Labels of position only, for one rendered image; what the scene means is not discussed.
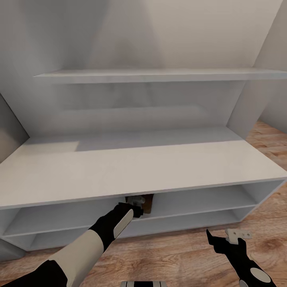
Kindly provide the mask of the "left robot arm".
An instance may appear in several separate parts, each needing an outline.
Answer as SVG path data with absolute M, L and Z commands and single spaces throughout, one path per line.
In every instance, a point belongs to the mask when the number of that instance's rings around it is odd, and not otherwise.
M 128 196 L 114 210 L 60 251 L 43 260 L 31 273 L 2 287 L 79 287 L 103 252 L 126 228 L 133 217 L 144 210 L 133 203 L 144 203 L 139 196 Z

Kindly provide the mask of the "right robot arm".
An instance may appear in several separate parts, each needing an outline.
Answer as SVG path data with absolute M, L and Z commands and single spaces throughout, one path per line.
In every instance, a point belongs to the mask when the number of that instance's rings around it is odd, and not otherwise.
M 228 237 L 216 237 L 206 230 L 208 242 L 216 253 L 225 254 L 239 276 L 240 287 L 277 287 L 271 277 L 247 257 L 246 242 L 253 234 L 247 230 L 226 229 Z

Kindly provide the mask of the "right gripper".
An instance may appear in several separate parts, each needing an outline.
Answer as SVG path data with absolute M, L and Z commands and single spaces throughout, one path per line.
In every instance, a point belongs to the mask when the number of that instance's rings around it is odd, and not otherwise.
M 246 253 L 246 242 L 241 238 L 238 239 L 238 245 L 230 244 L 224 237 L 212 236 L 211 233 L 206 230 L 208 242 L 214 245 L 216 253 L 225 254 L 231 263 L 232 256 L 236 253 Z

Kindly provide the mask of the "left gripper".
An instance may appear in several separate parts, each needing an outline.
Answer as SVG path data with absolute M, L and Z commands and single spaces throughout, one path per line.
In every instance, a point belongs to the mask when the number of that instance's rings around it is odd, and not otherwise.
M 134 217 L 137 217 L 137 218 L 139 218 L 141 215 L 143 215 L 143 213 L 144 213 L 144 210 L 143 209 L 141 209 L 141 207 L 139 207 L 139 206 L 133 206 L 133 205 L 130 205 L 130 207 L 133 209 L 133 211 L 134 211 Z

